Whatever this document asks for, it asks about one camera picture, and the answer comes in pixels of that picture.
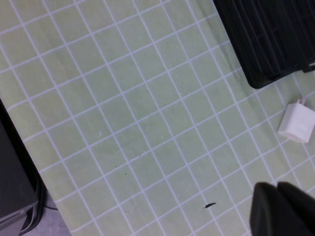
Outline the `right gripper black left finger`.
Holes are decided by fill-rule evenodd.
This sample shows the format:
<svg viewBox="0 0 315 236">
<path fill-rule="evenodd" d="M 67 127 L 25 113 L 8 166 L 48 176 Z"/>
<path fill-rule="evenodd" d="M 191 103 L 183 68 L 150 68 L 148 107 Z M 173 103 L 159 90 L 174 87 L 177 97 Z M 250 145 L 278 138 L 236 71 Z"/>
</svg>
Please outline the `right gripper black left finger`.
<svg viewBox="0 0 315 236">
<path fill-rule="evenodd" d="M 312 235 L 277 186 L 266 182 L 254 186 L 250 229 L 253 236 Z"/>
</svg>

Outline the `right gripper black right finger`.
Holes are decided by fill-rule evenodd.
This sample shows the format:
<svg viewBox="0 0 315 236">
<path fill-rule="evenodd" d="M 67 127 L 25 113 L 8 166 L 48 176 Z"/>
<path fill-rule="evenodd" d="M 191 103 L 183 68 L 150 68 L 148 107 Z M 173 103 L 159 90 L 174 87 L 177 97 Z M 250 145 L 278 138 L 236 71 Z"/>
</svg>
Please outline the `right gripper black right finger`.
<svg viewBox="0 0 315 236">
<path fill-rule="evenodd" d="M 279 182 L 277 189 L 287 199 L 308 230 L 315 235 L 315 199 L 289 182 Z"/>
</svg>

